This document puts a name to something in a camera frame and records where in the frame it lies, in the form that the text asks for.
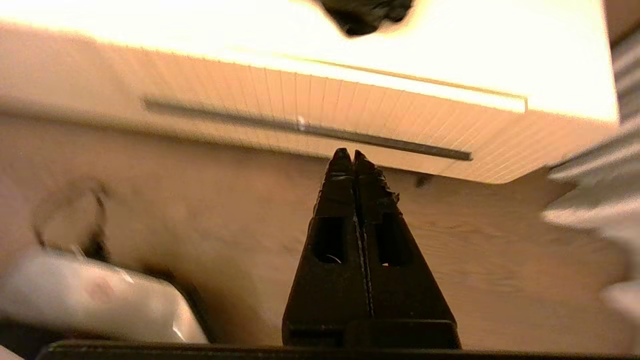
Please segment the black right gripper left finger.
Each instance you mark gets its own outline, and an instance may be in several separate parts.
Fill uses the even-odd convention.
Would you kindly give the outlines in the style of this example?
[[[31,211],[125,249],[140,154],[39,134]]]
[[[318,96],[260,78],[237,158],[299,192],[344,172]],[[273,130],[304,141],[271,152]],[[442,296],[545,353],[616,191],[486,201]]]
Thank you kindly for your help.
[[[343,347],[345,332],[368,319],[367,287],[346,148],[327,164],[282,317],[284,346]]]

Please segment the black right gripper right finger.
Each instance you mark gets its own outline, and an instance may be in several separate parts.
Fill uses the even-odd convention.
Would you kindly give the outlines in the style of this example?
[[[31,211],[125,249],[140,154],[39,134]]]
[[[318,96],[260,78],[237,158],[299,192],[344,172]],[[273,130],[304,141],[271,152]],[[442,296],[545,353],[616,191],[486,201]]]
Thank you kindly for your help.
[[[354,171],[369,301],[369,318],[354,324],[354,344],[459,349],[457,321],[399,208],[398,194],[359,150]]]

